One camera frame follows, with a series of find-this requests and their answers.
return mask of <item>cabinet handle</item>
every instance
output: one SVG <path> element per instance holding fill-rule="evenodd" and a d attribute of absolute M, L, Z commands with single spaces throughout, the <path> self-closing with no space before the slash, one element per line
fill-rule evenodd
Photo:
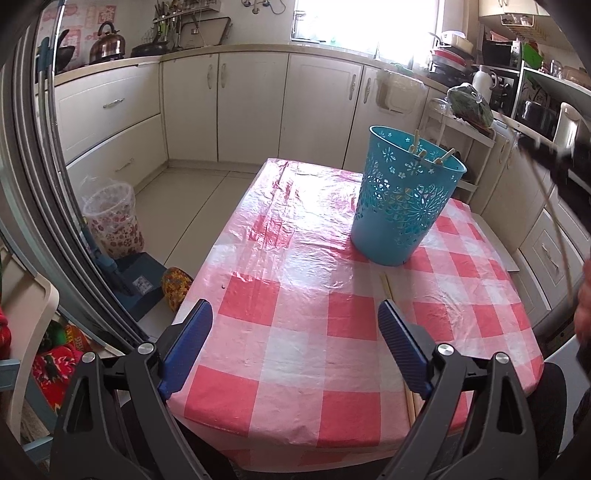
<path fill-rule="evenodd" d="M 549 262 L 554 266 L 556 273 L 558 273 L 560 271 L 560 267 L 556 264 L 556 262 L 554 262 L 554 260 L 552 260 L 552 257 L 550 256 L 550 252 L 548 252 L 548 249 L 546 248 L 546 246 L 544 244 L 542 244 L 542 252 L 544 252 L 544 255 L 549 260 Z"/>
<path fill-rule="evenodd" d="M 117 98 L 117 100 L 113 100 L 111 103 L 107 103 L 106 105 L 103 105 L 103 108 L 110 108 L 112 106 L 117 105 L 118 103 L 123 102 L 123 100 L 125 100 L 125 97 Z"/>
<path fill-rule="evenodd" d="M 212 71 L 213 65 L 209 64 L 209 68 L 207 69 L 207 86 L 210 90 L 212 89 Z"/>
<path fill-rule="evenodd" d="M 355 80 L 357 80 L 357 75 L 353 75 L 353 80 L 351 80 L 351 88 L 349 89 L 349 100 L 353 100 L 353 92 L 355 91 L 355 86 L 357 85 L 355 83 Z"/>
<path fill-rule="evenodd" d="M 371 79 L 368 79 L 368 84 L 365 86 L 365 96 L 363 97 L 363 102 L 367 103 L 369 98 L 369 92 L 371 91 Z"/>
<path fill-rule="evenodd" d="M 125 165 L 123 165 L 123 166 L 121 166 L 121 167 L 119 167 L 119 168 L 116 168 L 116 169 L 115 169 L 115 171 L 121 171 L 121 170 L 123 170 L 125 167 L 129 167 L 129 166 L 130 166 L 130 165 L 131 165 L 131 164 L 132 164 L 134 161 L 135 161 L 135 159 L 134 159 L 134 158 L 130 158 L 130 159 L 129 159 L 129 161 L 128 161 L 128 162 L 127 162 Z"/>
<path fill-rule="evenodd" d="M 220 83 L 222 88 L 226 88 L 226 64 L 222 63 L 222 71 L 220 72 Z"/>

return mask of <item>trash can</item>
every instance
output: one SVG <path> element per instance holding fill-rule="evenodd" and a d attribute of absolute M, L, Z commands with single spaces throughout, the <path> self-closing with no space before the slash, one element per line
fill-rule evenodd
<path fill-rule="evenodd" d="M 117 260 L 144 250 L 144 237 L 135 214 L 135 193 L 128 183 L 111 180 L 85 199 L 82 215 L 111 258 Z"/>
<path fill-rule="evenodd" d="M 420 140 L 420 158 L 408 152 L 414 136 L 388 127 L 370 127 L 351 241 L 381 265 L 405 263 L 450 199 L 466 167 L 455 157 L 434 163 L 446 151 Z"/>

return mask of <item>red and white tablecloth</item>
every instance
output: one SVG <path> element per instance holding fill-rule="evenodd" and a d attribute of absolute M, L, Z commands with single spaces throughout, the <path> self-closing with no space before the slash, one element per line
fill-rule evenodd
<path fill-rule="evenodd" d="M 168 401 L 245 469 L 309 471 L 392 456 L 410 428 L 402 376 L 376 324 L 386 272 L 406 318 L 465 355 L 508 353 L 527 392 L 543 359 L 500 259 L 450 200 L 411 259 L 382 267 L 349 240 L 362 176 L 268 160 L 176 321 L 211 302 L 212 331 Z M 454 426 L 466 421 L 463 396 Z"/>

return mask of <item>bag of vegetables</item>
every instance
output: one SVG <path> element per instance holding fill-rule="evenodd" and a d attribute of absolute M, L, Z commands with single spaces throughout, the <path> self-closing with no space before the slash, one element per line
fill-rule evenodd
<path fill-rule="evenodd" d="M 475 127 L 489 129 L 493 116 L 491 107 L 484 97 L 470 83 L 462 83 L 447 91 L 447 101 L 452 106 L 453 114 Z"/>

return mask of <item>metal bolt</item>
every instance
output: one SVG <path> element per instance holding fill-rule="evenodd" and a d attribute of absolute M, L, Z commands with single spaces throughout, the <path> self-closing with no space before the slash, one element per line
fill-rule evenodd
<path fill-rule="evenodd" d="M 82 355 L 82 361 L 86 364 L 94 362 L 95 358 L 96 358 L 96 355 L 94 352 L 86 352 L 84 355 Z"/>
<path fill-rule="evenodd" d="M 142 343 L 139 347 L 138 347 L 138 353 L 140 355 L 149 355 L 150 353 L 152 353 L 154 351 L 154 345 L 151 343 Z"/>
<path fill-rule="evenodd" d="M 507 355 L 506 353 L 503 353 L 503 352 L 499 352 L 498 354 L 495 355 L 495 360 L 503 365 L 508 364 L 509 363 L 509 355 Z"/>
<path fill-rule="evenodd" d="M 437 347 L 437 351 L 443 356 L 450 356 L 454 352 L 454 349 L 451 345 L 442 343 Z"/>

